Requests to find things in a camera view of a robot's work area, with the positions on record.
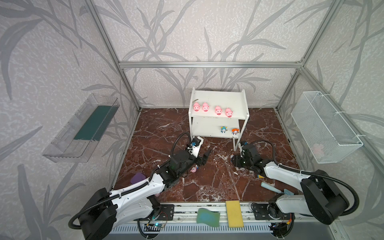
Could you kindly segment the orange Doraemon figure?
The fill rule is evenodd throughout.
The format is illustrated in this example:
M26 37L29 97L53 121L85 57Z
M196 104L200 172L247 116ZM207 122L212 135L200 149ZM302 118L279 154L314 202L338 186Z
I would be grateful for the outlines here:
M233 136L236 136L237 134L239 134L239 132L240 132L240 129L238 129L238 128L233 128L232 129Z

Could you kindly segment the pink pig toy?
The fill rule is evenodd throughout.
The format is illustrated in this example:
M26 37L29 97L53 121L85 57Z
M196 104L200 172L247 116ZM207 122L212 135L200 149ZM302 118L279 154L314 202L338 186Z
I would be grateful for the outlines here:
M215 114L220 116L222 114L223 109L220 106L215 107Z
M201 106L200 106L199 103L195 102L195 103L193 104L193 110L194 110L195 112L198 112L198 111L200 110L200 108L201 108Z
M227 108L225 113L228 118L231 118L233 116L233 111L230 108Z
M203 110L204 112L208 112L208 110L209 110L209 105L208 105L207 103L203 103L203 105L202 105L202 110Z

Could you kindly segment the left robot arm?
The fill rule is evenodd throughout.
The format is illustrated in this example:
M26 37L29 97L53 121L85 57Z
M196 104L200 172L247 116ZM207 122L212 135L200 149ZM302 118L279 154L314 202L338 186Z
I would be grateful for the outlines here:
M211 151L199 156L202 137L187 136L189 144L182 151L172 147L169 159L157 166L150 176L131 186L108 192L99 189L68 222L68 227L81 230L86 240L102 240L114 228L131 221L157 217L162 205L157 195L177 185L192 168L204 166Z

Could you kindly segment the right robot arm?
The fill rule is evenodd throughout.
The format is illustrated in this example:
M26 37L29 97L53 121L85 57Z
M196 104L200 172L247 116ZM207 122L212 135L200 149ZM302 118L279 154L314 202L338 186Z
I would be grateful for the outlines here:
M240 154L231 158L236 168L243 168L264 178L277 180L301 192L300 195L283 193L269 201L270 214L300 214L330 225L338 217L354 213L359 205L358 193L347 183L329 176L325 171L307 172L279 163L276 150L271 159L263 159L256 142L241 142Z

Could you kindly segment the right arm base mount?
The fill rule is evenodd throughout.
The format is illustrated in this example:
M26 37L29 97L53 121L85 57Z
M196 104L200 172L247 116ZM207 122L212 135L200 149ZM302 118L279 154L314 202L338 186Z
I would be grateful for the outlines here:
M252 203L251 210L256 220L287 222L291 219L291 214L284 214L277 207L268 203Z

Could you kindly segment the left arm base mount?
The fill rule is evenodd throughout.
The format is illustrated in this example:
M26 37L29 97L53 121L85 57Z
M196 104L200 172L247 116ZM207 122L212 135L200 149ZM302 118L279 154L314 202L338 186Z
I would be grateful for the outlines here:
M175 205L162 204L153 209L149 219L151 221L172 221L175 213Z

